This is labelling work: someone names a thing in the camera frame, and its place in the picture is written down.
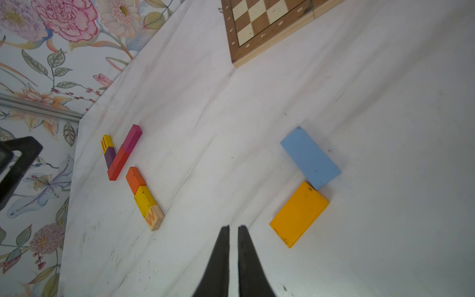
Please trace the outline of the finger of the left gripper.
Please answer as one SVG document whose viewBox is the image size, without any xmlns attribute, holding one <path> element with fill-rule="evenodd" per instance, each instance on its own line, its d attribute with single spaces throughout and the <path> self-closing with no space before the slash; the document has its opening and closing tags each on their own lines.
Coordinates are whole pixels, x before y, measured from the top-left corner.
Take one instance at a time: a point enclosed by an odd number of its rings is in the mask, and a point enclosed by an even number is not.
<svg viewBox="0 0 475 297">
<path fill-rule="evenodd" d="M 31 136 L 1 141 L 1 173 L 12 162 L 15 156 L 14 152 L 21 153 L 6 176 L 1 180 L 1 210 L 6 207 L 21 179 L 42 149 L 43 146 Z"/>
</svg>

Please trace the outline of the purple rectangular block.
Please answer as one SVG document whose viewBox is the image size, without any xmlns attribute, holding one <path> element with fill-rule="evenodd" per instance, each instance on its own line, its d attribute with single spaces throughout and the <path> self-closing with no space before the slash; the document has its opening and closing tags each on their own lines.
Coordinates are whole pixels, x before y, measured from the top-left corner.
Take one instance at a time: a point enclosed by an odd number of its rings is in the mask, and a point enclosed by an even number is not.
<svg viewBox="0 0 475 297">
<path fill-rule="evenodd" d="M 116 157 L 116 151 L 114 147 L 108 147 L 104 153 L 105 156 L 105 161 L 107 168 L 110 168 L 115 157 Z"/>
</svg>

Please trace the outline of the yellow striped block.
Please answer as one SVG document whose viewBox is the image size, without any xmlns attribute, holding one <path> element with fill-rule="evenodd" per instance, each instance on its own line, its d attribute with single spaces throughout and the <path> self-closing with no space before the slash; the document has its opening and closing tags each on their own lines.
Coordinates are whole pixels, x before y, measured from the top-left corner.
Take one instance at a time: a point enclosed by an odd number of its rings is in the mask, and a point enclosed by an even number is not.
<svg viewBox="0 0 475 297">
<path fill-rule="evenodd" d="M 113 141 L 112 141 L 111 136 L 104 135 L 101 139 L 101 148 L 102 148 L 103 153 L 106 154 L 106 151 L 109 148 L 113 148 L 113 147 L 114 147 L 114 145 L 113 145 Z"/>
</svg>

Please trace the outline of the orange rectangular block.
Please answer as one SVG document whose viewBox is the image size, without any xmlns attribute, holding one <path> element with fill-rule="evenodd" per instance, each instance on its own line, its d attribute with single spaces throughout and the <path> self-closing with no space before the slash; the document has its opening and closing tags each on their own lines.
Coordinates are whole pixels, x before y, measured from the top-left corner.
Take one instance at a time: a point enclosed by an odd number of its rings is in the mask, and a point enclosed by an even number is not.
<svg viewBox="0 0 475 297">
<path fill-rule="evenodd" d="M 126 180 L 133 194 L 136 194 L 141 186 L 147 185 L 145 179 L 142 177 L 141 172 L 137 167 L 129 168 L 126 175 Z"/>
</svg>

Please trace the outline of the magenta rectangular block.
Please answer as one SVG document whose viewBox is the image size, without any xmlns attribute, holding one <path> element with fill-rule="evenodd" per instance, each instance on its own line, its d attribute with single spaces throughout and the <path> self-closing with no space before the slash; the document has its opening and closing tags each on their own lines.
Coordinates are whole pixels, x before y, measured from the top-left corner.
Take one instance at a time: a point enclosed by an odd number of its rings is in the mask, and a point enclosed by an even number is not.
<svg viewBox="0 0 475 297">
<path fill-rule="evenodd" d="M 131 153 L 133 149 L 135 148 L 136 144 L 138 143 L 141 135 L 142 135 L 141 127 L 137 124 L 132 125 L 121 148 L 124 149 L 125 152 Z"/>
</svg>

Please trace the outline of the red rectangular block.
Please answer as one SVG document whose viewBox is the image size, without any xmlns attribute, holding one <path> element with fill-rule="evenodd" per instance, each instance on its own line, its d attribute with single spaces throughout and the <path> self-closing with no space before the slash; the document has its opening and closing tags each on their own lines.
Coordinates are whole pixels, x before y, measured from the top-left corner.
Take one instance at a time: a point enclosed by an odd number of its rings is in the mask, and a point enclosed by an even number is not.
<svg viewBox="0 0 475 297">
<path fill-rule="evenodd" d="M 116 157 L 112 161 L 111 166 L 108 169 L 108 178 L 110 181 L 117 180 L 129 156 L 130 153 L 127 152 L 123 146 L 121 146 L 118 153 L 116 154 Z"/>
</svg>

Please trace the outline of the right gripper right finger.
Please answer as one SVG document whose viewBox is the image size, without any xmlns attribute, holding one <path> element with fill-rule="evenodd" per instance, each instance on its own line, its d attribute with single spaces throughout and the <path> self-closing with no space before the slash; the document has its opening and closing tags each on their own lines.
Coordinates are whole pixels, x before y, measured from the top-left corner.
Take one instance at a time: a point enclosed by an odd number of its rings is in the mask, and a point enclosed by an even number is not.
<svg viewBox="0 0 475 297">
<path fill-rule="evenodd" d="M 238 228 L 237 247 L 240 297 L 276 297 L 244 225 Z"/>
</svg>

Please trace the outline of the yellow rectangular block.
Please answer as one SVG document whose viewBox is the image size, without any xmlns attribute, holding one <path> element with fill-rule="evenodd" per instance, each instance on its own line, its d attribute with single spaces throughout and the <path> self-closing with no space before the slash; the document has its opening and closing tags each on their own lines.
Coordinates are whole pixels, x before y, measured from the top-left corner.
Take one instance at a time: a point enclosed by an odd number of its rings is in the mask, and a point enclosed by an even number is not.
<svg viewBox="0 0 475 297">
<path fill-rule="evenodd" d="M 152 206 L 157 205 L 157 202 L 147 186 L 139 186 L 134 195 L 134 199 L 143 218 L 146 218 Z"/>
</svg>

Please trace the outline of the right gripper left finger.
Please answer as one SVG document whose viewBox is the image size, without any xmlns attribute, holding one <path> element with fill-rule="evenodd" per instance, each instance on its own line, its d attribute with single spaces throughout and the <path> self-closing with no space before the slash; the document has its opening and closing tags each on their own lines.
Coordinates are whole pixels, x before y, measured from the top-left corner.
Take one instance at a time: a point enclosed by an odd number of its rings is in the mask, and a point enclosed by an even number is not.
<svg viewBox="0 0 475 297">
<path fill-rule="evenodd" d="M 230 227 L 223 226 L 193 297 L 227 297 L 230 279 Z"/>
</svg>

